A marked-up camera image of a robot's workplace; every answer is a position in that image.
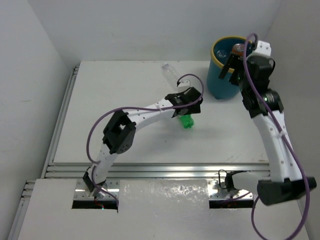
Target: trash can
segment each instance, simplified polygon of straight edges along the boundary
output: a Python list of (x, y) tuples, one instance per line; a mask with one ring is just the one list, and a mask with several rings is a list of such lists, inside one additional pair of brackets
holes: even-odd
[[(225, 75), (224, 79), (219, 79), (218, 76), (222, 67), (224, 66), (225, 62), (220, 62), (218, 58), (221, 60), (221, 51), (226, 53), (228, 56), (232, 51), (232, 48), (235, 44), (244, 44), (246, 39), (241, 36), (226, 36), (217, 40), (211, 47), (211, 60), (210, 66), (208, 70), (208, 75), (206, 78), (206, 85), (209, 92), (216, 98), (216, 99), (231, 99), (237, 93), (239, 93), (240, 89), (236, 85), (232, 85), (229, 82), (229, 78), (231, 74), (234, 72), (233, 68), (230, 68), (228, 73)], [(252, 52), (250, 48), (247, 50), (247, 55)]]

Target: wall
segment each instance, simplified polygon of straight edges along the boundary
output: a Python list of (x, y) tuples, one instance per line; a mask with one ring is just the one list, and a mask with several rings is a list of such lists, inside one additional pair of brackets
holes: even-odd
[(69, 67), (81, 60), (208, 60), (218, 38), (265, 36), (279, 0), (28, 0)]
[(26, 0), (0, 3), (0, 240), (40, 177), (69, 69)]
[[(280, 93), (292, 145), (309, 176), (320, 182), (320, 2), (282, 2), (267, 40), (276, 67), (271, 86)], [(311, 193), (306, 227), (310, 239), (319, 239), (320, 190)]]

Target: yellow rim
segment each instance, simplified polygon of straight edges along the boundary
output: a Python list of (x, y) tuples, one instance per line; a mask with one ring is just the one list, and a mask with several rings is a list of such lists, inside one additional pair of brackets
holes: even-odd
[[(219, 62), (218, 59), (216, 58), (216, 56), (215, 56), (215, 54), (214, 54), (214, 46), (215, 46), (218, 42), (220, 42), (220, 41), (222, 41), (222, 40), (225, 40), (225, 39), (240, 39), (240, 40), (243, 40), (243, 41), (246, 40), (246, 39), (245, 39), (244, 37), (242, 37), (242, 36), (225, 36), (225, 37), (222, 37), (222, 38), (218, 39), (218, 40), (212, 45), (211, 51), (210, 51), (211, 59), (212, 59), (212, 61), (214, 62), (214, 64), (217, 65), (220, 69), (222, 69), (224, 65), (223, 65), (221, 62)], [(228, 71), (228, 73), (231, 73), (231, 74), (232, 74), (233, 72), (234, 72), (234, 69), (233, 69), (233, 68), (230, 68), (229, 71)]]

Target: green object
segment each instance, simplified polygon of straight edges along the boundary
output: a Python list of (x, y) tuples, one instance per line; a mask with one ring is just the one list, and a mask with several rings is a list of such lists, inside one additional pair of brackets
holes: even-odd
[(190, 129), (195, 125), (195, 121), (192, 119), (191, 115), (180, 116), (180, 120), (185, 129)]

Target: robotic manipulator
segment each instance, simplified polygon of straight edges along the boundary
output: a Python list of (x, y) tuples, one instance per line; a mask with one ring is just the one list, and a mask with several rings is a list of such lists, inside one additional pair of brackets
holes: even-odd
[[(224, 183), (229, 192), (247, 190), (258, 194), (261, 201), (269, 206), (299, 199), (305, 195), (306, 189), (297, 163), (282, 140), (282, 136), (286, 135), (290, 143), (280, 96), (268, 87), (269, 77), (275, 68), (275, 61), (271, 58), (270, 44), (259, 40), (251, 47), (253, 51), (246, 59), (250, 76), (258, 93), (280, 123), (282, 132), (278, 131), (268, 111), (251, 88), (244, 70), (242, 56), (231, 52), (219, 78), (223, 79), (230, 68), (234, 69), (229, 82), (240, 88), (243, 105), (260, 132), (269, 159), (270, 172), (228, 172)], [(169, 94), (147, 108), (181, 106), (195, 101), (199, 96), (200, 92), (191, 87), (184, 92)], [(116, 157), (132, 146), (135, 133), (138, 130), (162, 119), (198, 114), (201, 103), (202, 100), (186, 108), (161, 111), (116, 111), (103, 131), (102, 147), (97, 157), (99, 164), (93, 164), (83, 176), (88, 190), (94, 196), (99, 193), (96, 186), (100, 188), (104, 184)], [(316, 188), (317, 183), (314, 177), (307, 177), (307, 180), (310, 190)]]

